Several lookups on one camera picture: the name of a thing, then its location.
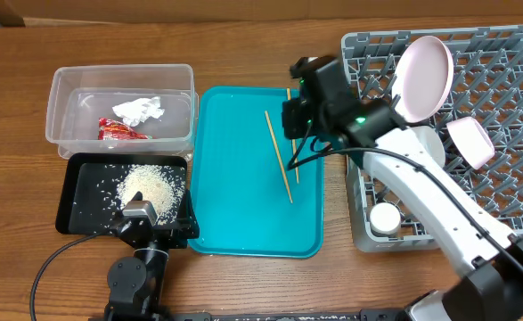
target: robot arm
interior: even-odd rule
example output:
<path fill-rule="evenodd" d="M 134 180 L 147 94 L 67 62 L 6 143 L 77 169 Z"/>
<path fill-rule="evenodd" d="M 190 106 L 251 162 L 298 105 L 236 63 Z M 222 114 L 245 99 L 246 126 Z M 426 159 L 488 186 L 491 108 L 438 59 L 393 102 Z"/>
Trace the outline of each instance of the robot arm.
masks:
<path fill-rule="evenodd" d="M 376 144 L 382 150 L 399 153 L 423 165 L 503 248 L 511 245 L 509 235 L 513 231 L 479 207 L 427 154 L 412 130 L 393 129 L 378 138 Z M 364 171 L 378 178 L 405 203 L 436 239 L 459 276 L 474 270 L 474 262 L 479 258 L 487 261 L 498 254 L 449 198 L 409 164 L 387 155 L 367 152 L 364 154 Z"/>
<path fill-rule="evenodd" d="M 451 290 L 428 293 L 411 304 L 403 320 L 512 321 L 523 317 L 523 238 L 481 209 L 428 156 L 386 102 L 356 99 L 334 57 L 303 58 L 290 72 L 301 79 L 300 97 L 283 103 L 282 123 L 289 139 L 303 138 L 303 143 L 289 169 L 317 157 L 347 153 L 405 203 L 462 278 Z M 309 136 L 331 143 L 333 150 L 293 164 Z M 393 152 L 398 158 L 374 152 L 378 150 Z"/>

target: clear plastic container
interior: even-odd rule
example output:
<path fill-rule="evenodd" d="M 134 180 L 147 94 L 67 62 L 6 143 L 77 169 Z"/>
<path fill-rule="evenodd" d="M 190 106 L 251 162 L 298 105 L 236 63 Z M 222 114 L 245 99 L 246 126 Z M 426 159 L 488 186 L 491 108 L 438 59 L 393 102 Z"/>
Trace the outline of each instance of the clear plastic container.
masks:
<path fill-rule="evenodd" d="M 98 140 L 99 118 L 122 120 L 112 107 L 156 96 L 164 114 L 133 128 L 152 139 Z M 189 65 L 65 67 L 53 77 L 45 138 L 59 145 L 63 158 L 75 152 L 152 152 L 189 161 L 197 117 L 198 96 Z"/>

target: teal tray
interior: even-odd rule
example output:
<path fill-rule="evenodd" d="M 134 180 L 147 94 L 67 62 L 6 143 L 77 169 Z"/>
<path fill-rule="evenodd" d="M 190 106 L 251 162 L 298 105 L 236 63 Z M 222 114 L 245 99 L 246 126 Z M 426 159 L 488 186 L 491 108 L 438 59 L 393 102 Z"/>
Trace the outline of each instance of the teal tray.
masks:
<path fill-rule="evenodd" d="M 188 242 L 194 250 L 296 259 L 320 250 L 323 160 L 301 166 L 299 184 L 295 171 L 287 172 L 291 204 L 267 128 L 265 111 L 286 166 L 292 148 L 282 129 L 285 100 L 283 88 L 217 86 L 204 94 L 192 167 L 192 202 L 200 226 L 200 238 Z M 311 154 L 306 144 L 300 158 Z"/>

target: dish rack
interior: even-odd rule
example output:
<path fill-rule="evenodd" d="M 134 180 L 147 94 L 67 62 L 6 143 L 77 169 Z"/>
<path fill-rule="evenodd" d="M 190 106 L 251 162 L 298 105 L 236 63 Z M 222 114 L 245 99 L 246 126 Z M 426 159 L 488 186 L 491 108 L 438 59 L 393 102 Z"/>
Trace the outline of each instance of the dish rack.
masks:
<path fill-rule="evenodd" d="M 342 38 L 347 80 L 363 101 L 390 96 L 405 48 L 434 36 L 449 48 L 454 80 L 443 107 L 425 124 L 445 147 L 444 170 L 481 207 L 523 234 L 523 26 L 357 32 Z M 495 155 L 472 168 L 456 150 L 446 123 L 471 116 L 486 129 Z M 433 237 L 401 201 L 374 177 L 347 160 L 347 197 L 352 234 L 361 251 L 437 248 Z M 368 214 L 377 202 L 392 202 L 402 215 L 396 237 L 372 234 Z"/>

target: crumpled tissue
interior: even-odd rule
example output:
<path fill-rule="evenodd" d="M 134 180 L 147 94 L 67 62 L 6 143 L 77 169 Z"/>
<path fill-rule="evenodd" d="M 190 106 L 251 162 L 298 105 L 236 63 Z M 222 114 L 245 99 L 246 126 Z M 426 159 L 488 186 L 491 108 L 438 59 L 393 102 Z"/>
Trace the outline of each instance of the crumpled tissue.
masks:
<path fill-rule="evenodd" d="M 138 98 L 132 102 L 116 105 L 112 110 L 130 127 L 145 122 L 150 117 L 158 119 L 164 114 L 164 110 L 160 108 L 160 97 Z"/>

